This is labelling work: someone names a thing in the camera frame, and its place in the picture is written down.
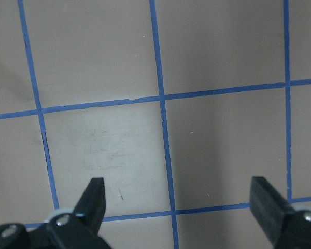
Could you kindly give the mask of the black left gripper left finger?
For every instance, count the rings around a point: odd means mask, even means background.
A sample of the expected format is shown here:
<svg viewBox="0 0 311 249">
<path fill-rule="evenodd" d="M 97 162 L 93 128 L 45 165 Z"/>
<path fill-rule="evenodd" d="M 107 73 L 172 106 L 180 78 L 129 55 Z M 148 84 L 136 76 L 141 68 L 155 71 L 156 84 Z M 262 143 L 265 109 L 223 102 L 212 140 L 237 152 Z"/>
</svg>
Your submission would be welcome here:
<svg viewBox="0 0 311 249">
<path fill-rule="evenodd" d="M 111 248 L 98 235 L 105 211 L 104 179 L 92 178 L 72 212 L 32 231 L 20 223 L 0 225 L 0 248 Z"/>
</svg>

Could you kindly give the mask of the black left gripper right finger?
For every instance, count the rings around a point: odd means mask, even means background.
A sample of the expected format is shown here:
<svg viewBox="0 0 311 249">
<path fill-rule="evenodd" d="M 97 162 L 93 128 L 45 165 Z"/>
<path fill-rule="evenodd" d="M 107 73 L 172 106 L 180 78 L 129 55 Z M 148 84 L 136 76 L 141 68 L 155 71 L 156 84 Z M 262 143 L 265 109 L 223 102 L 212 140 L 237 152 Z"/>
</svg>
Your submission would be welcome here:
<svg viewBox="0 0 311 249">
<path fill-rule="evenodd" d="M 290 204 L 265 177 L 251 178 L 249 208 L 273 248 L 311 248 L 311 209 Z"/>
</svg>

